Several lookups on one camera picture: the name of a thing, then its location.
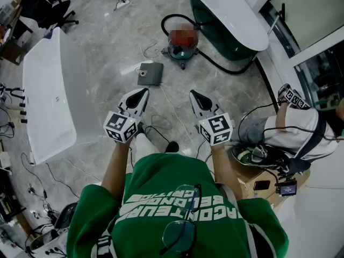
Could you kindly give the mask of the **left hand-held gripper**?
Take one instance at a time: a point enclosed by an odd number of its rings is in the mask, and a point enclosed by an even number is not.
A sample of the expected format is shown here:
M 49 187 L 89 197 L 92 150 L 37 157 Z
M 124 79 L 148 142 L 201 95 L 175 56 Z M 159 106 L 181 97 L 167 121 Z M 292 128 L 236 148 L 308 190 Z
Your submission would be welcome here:
M 149 89 L 135 89 L 126 93 L 119 102 L 119 107 L 129 110 L 131 115 L 141 115 L 147 106 Z M 139 121 L 127 112 L 109 111 L 103 129 L 109 138 L 116 142 L 127 143 L 138 131 Z

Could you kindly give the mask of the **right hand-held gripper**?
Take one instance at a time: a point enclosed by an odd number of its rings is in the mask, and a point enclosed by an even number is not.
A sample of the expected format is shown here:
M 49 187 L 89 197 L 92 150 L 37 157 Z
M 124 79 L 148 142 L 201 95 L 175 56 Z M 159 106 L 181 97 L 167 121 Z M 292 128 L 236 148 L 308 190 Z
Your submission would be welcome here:
M 233 124 L 228 113 L 220 108 L 218 100 L 204 91 L 197 90 L 191 90 L 189 96 L 198 121 L 198 133 L 210 146 L 230 141 Z

